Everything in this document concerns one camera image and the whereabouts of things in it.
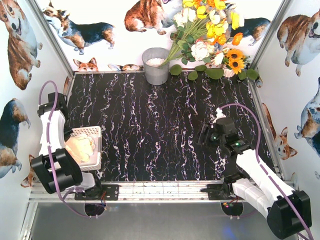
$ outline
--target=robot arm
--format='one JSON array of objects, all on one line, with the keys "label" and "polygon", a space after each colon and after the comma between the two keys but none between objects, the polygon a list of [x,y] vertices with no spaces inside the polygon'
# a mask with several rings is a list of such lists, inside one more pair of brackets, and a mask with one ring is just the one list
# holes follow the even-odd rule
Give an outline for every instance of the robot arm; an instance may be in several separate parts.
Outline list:
[{"label": "robot arm", "polygon": [[97,185],[98,179],[91,173],[81,172],[79,165],[65,149],[65,138],[70,137],[66,136],[64,132],[69,114],[67,101],[61,93],[58,93],[58,103],[49,122],[49,114],[53,107],[54,99],[55,93],[50,93],[48,95],[48,103],[39,106],[38,115],[42,122],[41,149],[39,156],[32,160],[31,167],[34,169],[45,190],[49,194],[55,193],[56,186],[49,160],[49,145],[60,190],[81,189],[83,192],[86,192],[86,190],[90,190]]},{"label": "robot arm", "polygon": [[296,214],[289,206],[284,196],[270,180],[270,177],[280,187],[298,210],[308,227],[311,227],[310,198],[304,191],[296,192],[283,182],[257,155],[248,141],[241,138],[234,122],[217,109],[217,118],[211,123],[204,123],[195,140],[196,143],[220,147],[231,161],[245,171],[245,174],[235,172],[224,178],[224,189],[227,194],[241,197],[258,210],[267,220],[271,231],[279,238],[285,239],[304,229]]}]

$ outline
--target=plastic basket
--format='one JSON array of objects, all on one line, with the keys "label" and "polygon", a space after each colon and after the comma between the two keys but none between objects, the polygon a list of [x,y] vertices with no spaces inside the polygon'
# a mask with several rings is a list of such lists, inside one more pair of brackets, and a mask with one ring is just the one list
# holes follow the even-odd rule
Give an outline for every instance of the plastic basket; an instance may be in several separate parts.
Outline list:
[{"label": "plastic basket", "polygon": [[95,149],[93,150],[93,155],[90,156],[90,160],[79,164],[81,171],[99,170],[101,168],[101,128],[99,126],[88,126],[73,128],[72,130],[73,133],[71,133],[71,137],[76,137],[79,134],[87,134],[92,137],[95,144]]}]

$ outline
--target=white wall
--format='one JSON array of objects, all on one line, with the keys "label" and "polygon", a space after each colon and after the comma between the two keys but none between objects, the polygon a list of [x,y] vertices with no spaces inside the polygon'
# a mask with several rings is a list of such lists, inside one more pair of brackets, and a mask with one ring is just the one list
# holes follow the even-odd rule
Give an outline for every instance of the white wall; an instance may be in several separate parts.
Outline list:
[{"label": "white wall", "polygon": [[[49,0],[37,1],[43,9],[46,8],[50,2]],[[141,55],[148,48],[171,48],[172,41],[170,40],[170,33],[175,32],[174,25],[165,28],[165,35],[159,35],[154,28],[148,29],[146,32],[129,32],[126,30],[124,25],[126,13],[138,0],[123,0],[121,4],[119,4],[118,1],[110,0],[91,0],[90,4],[79,4],[78,0],[52,0],[51,2],[56,10],[66,10],[69,12],[69,19],[76,24],[104,22],[115,26],[116,37],[113,49],[108,49],[109,46],[107,42],[102,40],[85,47],[84,55],[79,55],[79,52],[74,51],[72,46],[65,44],[58,37],[57,32],[50,27],[74,71],[77,71],[78,67],[74,64],[73,59],[87,63],[92,57],[95,57],[99,71],[110,71],[111,69],[108,67],[108,64],[142,65]],[[242,13],[246,19],[267,18],[272,21],[282,0],[234,0],[232,2],[237,4],[237,11]],[[240,45],[228,45],[228,47],[241,49],[247,56],[251,56],[252,59],[262,40],[258,41],[254,46],[248,46],[252,42],[253,39],[249,36],[244,38]],[[183,65],[181,60],[173,60],[171,64]],[[187,67],[194,68],[200,64],[203,63],[189,62]]]},{"label": "white wall", "polygon": [[[40,150],[42,124],[37,115],[39,90],[45,81],[53,80],[57,83],[59,91],[62,92],[67,76],[65,68],[50,46],[41,26],[34,19],[28,4],[23,0],[19,0],[18,3],[29,20],[37,41],[43,44],[43,48],[38,51],[37,55],[37,59],[41,61],[40,68],[33,67],[31,70],[32,79],[26,90],[19,89],[9,72],[7,48],[9,33],[4,22],[0,21],[0,116],[2,116],[7,102],[12,98],[17,98],[24,105],[31,123],[29,129],[27,125],[19,124],[17,158],[22,163],[22,169],[19,171],[17,168],[15,173],[9,171],[3,178],[0,178],[0,238],[3,240],[17,240],[24,220],[30,188],[23,188],[20,183],[30,171],[28,155],[32,154],[36,157]],[[53,91],[53,87],[48,86],[42,100],[46,101],[46,95]]]},{"label": "white wall", "polygon": [[[311,17],[319,11],[318,0],[294,0],[290,9],[284,16],[306,15]],[[297,35],[302,33],[300,27],[293,28]],[[320,52],[320,38],[313,39],[315,52]],[[274,128],[280,134],[284,127],[288,127],[288,144],[297,150],[297,155],[280,160],[281,168],[286,180],[290,180],[296,173],[298,184],[311,199],[313,227],[311,231],[314,239],[320,239],[320,179],[315,172],[320,173],[320,157],[307,143],[305,138],[297,139],[297,126],[301,126],[301,114],[306,104],[313,99],[318,91],[318,78],[320,77],[320,54],[301,68],[301,75],[296,74],[296,64],[290,61],[289,67],[285,66],[287,51],[280,47],[277,34],[269,42],[261,61],[258,64],[263,87],[259,89],[262,102],[264,102],[272,117]]]}]

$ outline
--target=white flour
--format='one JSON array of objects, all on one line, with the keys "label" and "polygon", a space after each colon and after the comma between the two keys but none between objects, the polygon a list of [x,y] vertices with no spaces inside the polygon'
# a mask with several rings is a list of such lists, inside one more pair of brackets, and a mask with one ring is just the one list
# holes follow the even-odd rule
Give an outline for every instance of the white flour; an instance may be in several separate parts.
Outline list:
[{"label": "white flour", "polygon": [[159,67],[164,63],[164,61],[165,60],[163,58],[151,58],[146,62],[146,64],[151,67]]}]

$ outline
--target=marble tabletop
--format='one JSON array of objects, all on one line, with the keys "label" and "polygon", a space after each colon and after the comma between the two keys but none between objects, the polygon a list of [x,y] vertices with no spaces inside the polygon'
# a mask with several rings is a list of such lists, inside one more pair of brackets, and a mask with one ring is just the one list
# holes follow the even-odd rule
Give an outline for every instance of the marble tabletop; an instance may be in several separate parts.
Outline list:
[{"label": "marble tabletop", "polygon": [[[68,102],[72,128],[100,126],[101,181],[218,180],[234,173],[236,164],[221,150],[193,143],[203,121],[217,107],[240,103],[256,113],[247,83],[200,74],[170,76],[153,86],[143,72],[77,74]],[[240,136],[256,145],[258,128],[240,107],[223,110],[234,120]],[[274,169],[265,137],[259,155]]]}]

